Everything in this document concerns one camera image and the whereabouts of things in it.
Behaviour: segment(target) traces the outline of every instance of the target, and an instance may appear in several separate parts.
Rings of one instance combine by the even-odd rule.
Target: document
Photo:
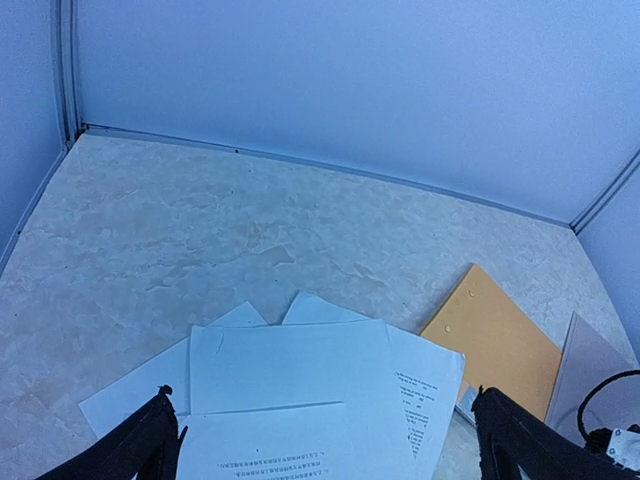
[[[266,325],[260,314],[245,302],[212,325],[248,327]],[[173,389],[171,403],[178,416],[189,414],[189,339],[185,338],[156,355],[124,377],[80,403],[89,426],[102,438],[158,393],[158,387]]]
[[[368,317],[300,292],[283,325],[361,321]],[[453,415],[464,355],[387,325],[418,478],[435,471]]]
[[[386,325],[193,328],[191,413],[344,402],[367,480],[415,479]]]
[[[355,480],[344,403],[191,415],[178,480]]]

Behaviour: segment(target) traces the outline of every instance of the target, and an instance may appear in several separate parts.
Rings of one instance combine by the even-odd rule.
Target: paper
[[[192,415],[178,480],[354,480],[344,403]]]
[[[315,295],[300,292],[283,324],[352,322],[366,318]],[[464,355],[391,325],[387,325],[387,332],[418,477],[431,478],[462,382]]]
[[[194,327],[190,355],[193,414],[344,402],[360,478],[416,478],[384,322]]]
[[[245,302],[212,325],[247,327],[266,325]],[[80,403],[89,426],[102,438],[158,393],[158,387],[173,389],[170,400],[177,415],[189,414],[189,339],[185,338],[124,377]]]

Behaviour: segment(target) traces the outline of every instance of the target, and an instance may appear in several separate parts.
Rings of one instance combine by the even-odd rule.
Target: cable
[[[627,370],[625,372],[620,372],[612,377],[607,378],[600,382],[600,384],[589,392],[589,395],[585,397],[585,399],[580,404],[580,408],[578,408],[578,430],[580,430],[580,435],[584,438],[585,442],[589,442],[589,434],[587,434],[586,429],[584,428],[583,415],[584,411],[587,408],[587,404],[591,401],[591,399],[602,390],[604,387],[609,385],[610,383],[615,382],[616,380],[620,380],[621,378],[631,377],[632,375],[640,375],[640,370]]]

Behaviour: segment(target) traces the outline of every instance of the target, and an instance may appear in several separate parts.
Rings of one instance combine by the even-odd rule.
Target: marble floor
[[[78,402],[249,300],[299,290],[419,331],[471,263],[558,346],[575,310],[637,364],[565,228],[438,194],[215,150],[84,135],[0,278],[0,478],[95,437]],[[454,417],[434,478],[479,478]]]

